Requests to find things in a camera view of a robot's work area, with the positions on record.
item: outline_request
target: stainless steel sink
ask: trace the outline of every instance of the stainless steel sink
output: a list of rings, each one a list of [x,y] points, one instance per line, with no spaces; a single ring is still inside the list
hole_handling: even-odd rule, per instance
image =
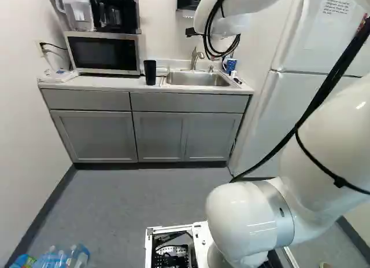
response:
[[[167,84],[181,86],[238,87],[219,72],[171,71]]]

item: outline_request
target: gray carpet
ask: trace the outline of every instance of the gray carpet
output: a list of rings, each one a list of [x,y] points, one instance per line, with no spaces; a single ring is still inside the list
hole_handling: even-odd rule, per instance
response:
[[[143,268],[145,228],[205,220],[208,193],[230,179],[226,168],[79,171],[29,254],[81,242],[91,252],[90,268]],[[317,268],[321,261],[334,268],[369,267],[337,226],[291,250],[301,268]]]

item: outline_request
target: paper note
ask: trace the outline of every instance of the paper note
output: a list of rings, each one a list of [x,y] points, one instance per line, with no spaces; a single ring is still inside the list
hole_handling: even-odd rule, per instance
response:
[[[348,33],[355,7],[353,0],[321,0],[305,49],[335,50]]]

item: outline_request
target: black tumbler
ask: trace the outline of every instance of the black tumbler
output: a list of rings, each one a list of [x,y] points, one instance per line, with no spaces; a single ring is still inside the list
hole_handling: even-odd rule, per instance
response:
[[[157,62],[154,60],[144,61],[145,78],[148,86],[154,86],[156,84],[157,76]]]

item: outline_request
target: microwave door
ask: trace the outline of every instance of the microwave door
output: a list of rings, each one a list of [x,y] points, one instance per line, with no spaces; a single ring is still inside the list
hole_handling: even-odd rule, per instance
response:
[[[74,66],[81,73],[140,74],[135,40],[71,36],[68,42]]]

